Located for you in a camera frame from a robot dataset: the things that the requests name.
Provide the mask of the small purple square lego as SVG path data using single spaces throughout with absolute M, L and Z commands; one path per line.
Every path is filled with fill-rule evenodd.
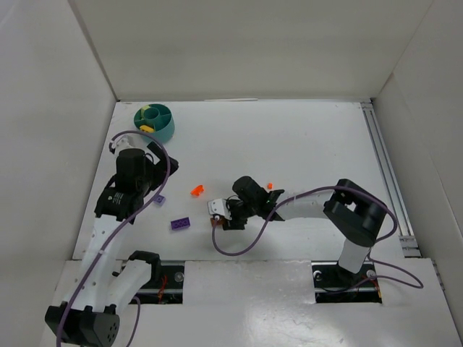
M 157 205 L 157 206 L 163 206 L 163 204 L 165 203 L 165 201 L 166 201 L 166 198 L 165 198 L 163 195 L 158 195 L 158 196 L 154 199 L 153 203 L 154 203 L 155 205 Z

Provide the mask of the brown lego plate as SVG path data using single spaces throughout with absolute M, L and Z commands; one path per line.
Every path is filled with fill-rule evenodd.
M 225 223 L 227 222 L 227 219 L 225 219 L 224 217 L 221 217 L 221 216 L 214 216 L 214 217 L 211 217 L 211 225 L 213 227 L 222 227 Z

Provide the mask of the yellow lego brick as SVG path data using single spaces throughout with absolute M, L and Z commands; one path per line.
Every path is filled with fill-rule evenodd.
M 149 127 L 147 125 L 141 125 L 140 126 L 140 130 L 143 131 L 143 132 L 148 132 L 148 133 L 153 133 L 155 132 L 155 129 L 152 128 L 152 127 Z

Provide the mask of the red orange lego piece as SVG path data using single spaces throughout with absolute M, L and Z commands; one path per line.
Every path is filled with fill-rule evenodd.
M 204 193 L 205 189 L 204 189 L 204 186 L 202 184 L 196 186 L 191 192 L 190 194 L 193 196 L 193 197 L 199 197 L 200 195 L 202 195 Z

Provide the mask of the purple long lego brick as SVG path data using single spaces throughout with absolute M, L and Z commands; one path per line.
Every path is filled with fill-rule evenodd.
M 191 222 L 188 217 L 184 217 L 184 218 L 172 220 L 170 222 L 170 225 L 171 225 L 172 231 L 179 231 L 179 230 L 189 228 L 191 226 Z

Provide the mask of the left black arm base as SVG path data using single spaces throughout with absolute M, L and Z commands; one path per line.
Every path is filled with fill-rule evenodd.
M 116 267 L 113 278 L 120 276 L 129 260 L 142 260 L 151 266 L 150 280 L 136 293 L 141 304 L 182 304 L 184 285 L 184 262 L 162 261 L 159 254 L 147 251 L 134 251 Z

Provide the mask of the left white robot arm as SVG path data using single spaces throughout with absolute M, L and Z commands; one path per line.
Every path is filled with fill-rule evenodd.
M 159 196 L 178 163 L 157 142 L 145 150 L 111 143 L 110 151 L 116 156 L 116 173 L 97 200 L 80 271 L 62 302 L 46 311 L 45 322 L 57 346 L 112 346 L 124 308 L 161 273 L 158 254 L 142 251 L 131 254 L 120 274 L 113 270 L 136 216 L 153 202 L 148 194 Z

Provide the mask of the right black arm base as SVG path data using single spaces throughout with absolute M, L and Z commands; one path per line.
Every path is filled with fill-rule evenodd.
M 366 280 L 369 275 L 376 275 L 371 262 L 365 262 L 356 274 L 336 262 L 313 262 L 312 272 L 318 304 L 382 303 L 377 280 Z

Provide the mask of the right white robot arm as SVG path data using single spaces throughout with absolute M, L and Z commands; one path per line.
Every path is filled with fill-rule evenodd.
M 213 226 L 225 231 L 245 229 L 252 217 L 267 225 L 292 219 L 327 219 L 344 236 L 338 266 L 358 273 L 375 245 L 388 212 L 385 204 L 348 179 L 309 192 L 266 190 L 249 176 L 236 180 L 233 197 L 212 200 L 208 211 Z

